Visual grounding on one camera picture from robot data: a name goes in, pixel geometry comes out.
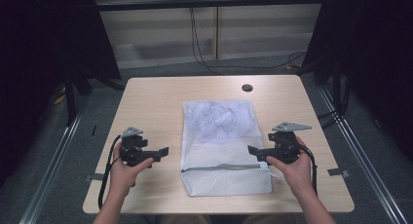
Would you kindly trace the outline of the white garment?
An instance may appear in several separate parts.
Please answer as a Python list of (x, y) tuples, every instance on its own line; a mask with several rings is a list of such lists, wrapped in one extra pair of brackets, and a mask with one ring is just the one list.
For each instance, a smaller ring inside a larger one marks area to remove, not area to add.
[(250, 102), (241, 99), (188, 101), (184, 115), (188, 131), (201, 140), (237, 139), (256, 124)]

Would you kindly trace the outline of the dark curtain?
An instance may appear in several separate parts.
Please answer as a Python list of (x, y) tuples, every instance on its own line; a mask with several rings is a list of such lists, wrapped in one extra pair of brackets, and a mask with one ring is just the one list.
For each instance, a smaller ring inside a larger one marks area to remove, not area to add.
[(413, 161), (413, 0), (325, 0), (304, 64), (347, 76)]
[(54, 89), (121, 77), (95, 0), (0, 0), (0, 187), (28, 153)]

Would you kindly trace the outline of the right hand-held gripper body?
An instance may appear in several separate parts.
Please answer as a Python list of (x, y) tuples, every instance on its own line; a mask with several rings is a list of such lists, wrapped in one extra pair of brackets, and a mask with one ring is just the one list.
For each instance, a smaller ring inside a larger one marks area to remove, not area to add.
[(268, 138), (275, 143), (275, 158), (285, 164), (292, 164), (299, 158), (300, 151), (304, 151), (309, 157), (312, 157), (310, 149), (299, 143), (295, 135), (296, 131), (305, 131), (311, 128), (311, 126), (289, 122), (282, 122), (273, 127), (273, 133), (269, 133)]

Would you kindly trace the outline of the black metal stand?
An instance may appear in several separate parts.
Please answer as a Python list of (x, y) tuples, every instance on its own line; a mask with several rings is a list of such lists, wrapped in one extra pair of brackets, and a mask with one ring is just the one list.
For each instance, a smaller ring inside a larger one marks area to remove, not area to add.
[(104, 78), (97, 72), (91, 69), (83, 67), (70, 68), (69, 66), (64, 66), (61, 69), (63, 83), (65, 87), (65, 96), (67, 104), (67, 126), (71, 126), (76, 117), (78, 116), (78, 111), (75, 102), (74, 88), (77, 89), (80, 95), (88, 95), (92, 93), (92, 86), (89, 83), (89, 79), (95, 79), (99, 83), (114, 89), (115, 91), (123, 91), (125, 87), (121, 84), (111, 81), (109, 78)]

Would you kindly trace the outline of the person's right hand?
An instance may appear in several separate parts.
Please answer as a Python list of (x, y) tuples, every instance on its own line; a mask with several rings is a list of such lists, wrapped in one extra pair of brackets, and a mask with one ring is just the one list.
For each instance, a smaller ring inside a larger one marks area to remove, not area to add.
[(271, 156), (268, 156), (266, 160), (282, 172), (296, 199), (315, 194), (311, 178), (311, 160), (304, 151), (300, 151), (298, 159), (292, 164), (285, 164)]

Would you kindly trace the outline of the metal floor rail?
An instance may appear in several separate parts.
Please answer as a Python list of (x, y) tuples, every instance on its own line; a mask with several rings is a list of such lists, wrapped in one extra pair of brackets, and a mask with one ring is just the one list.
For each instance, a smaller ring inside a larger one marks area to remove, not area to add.
[(408, 219), (402, 212), (402, 209), (400, 208), (399, 204), (397, 203), (388, 187), (385, 185), (375, 167), (373, 167), (371, 161), (363, 150), (359, 140), (357, 139), (347, 120), (342, 115), (339, 115), (336, 111), (336, 107), (333, 105), (333, 97), (328, 89), (324, 86), (321, 86), (319, 88), (319, 92), (324, 100), (324, 103), (332, 112), (335, 124), (338, 126), (340, 132), (346, 139), (347, 144), (353, 152), (359, 166), (361, 167), (361, 170), (366, 176), (367, 181), (372, 187), (386, 214), (390, 217), (392, 223), (408, 224)]
[(71, 123), (65, 128), (63, 136), (56, 148), (52, 160), (49, 163), (46, 172), (43, 175), (33, 197), (26, 207), (19, 221), (19, 224), (36, 224), (42, 208), (50, 194), (52, 186), (56, 180), (66, 152), (81, 122), (83, 112), (84, 109), (81, 108), (75, 115)]

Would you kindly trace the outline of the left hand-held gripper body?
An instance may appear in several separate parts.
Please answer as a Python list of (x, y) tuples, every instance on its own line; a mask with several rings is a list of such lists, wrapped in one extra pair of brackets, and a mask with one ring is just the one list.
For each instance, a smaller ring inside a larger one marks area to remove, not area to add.
[(130, 167), (135, 167), (149, 158), (148, 154), (142, 150), (148, 145), (148, 140), (144, 139), (141, 134), (141, 130), (128, 127), (121, 136), (120, 157)]

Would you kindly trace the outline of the grey tape piece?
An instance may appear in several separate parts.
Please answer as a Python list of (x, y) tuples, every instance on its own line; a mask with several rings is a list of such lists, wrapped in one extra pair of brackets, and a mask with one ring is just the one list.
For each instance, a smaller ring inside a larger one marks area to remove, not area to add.
[(347, 177), (352, 175), (349, 170), (347, 170), (347, 169), (342, 170), (340, 168), (330, 168), (327, 172), (330, 176), (341, 175), (343, 178), (347, 178)]
[(83, 181), (92, 182), (93, 180), (102, 181), (104, 174), (101, 173), (93, 173), (93, 174), (86, 174)]

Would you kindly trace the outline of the white mesh laundry bag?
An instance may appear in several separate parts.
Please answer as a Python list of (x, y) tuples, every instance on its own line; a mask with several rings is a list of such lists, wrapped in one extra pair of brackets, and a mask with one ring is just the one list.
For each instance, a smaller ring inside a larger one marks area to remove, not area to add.
[(244, 196), (272, 191), (269, 167), (248, 153), (247, 146), (263, 147), (255, 119), (254, 128), (237, 139), (201, 140), (185, 125), (181, 150), (181, 179), (190, 197)]

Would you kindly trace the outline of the person's left hand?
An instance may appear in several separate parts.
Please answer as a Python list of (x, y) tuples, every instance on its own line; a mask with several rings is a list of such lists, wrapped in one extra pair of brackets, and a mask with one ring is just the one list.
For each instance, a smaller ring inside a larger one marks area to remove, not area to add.
[(110, 187), (108, 195), (125, 198), (130, 188), (135, 183), (137, 176), (147, 168), (150, 168), (154, 160), (152, 158), (144, 160), (134, 167), (126, 165), (118, 153), (113, 155), (112, 167), (110, 169)]

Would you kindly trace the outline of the black horizontal bar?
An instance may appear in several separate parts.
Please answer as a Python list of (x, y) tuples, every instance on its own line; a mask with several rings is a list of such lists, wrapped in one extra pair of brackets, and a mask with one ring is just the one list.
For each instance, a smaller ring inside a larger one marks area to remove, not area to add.
[(100, 11), (160, 10), (209, 7), (241, 7), (268, 5), (320, 4), (325, 0), (170, 0), (150, 2), (107, 2), (99, 3)]

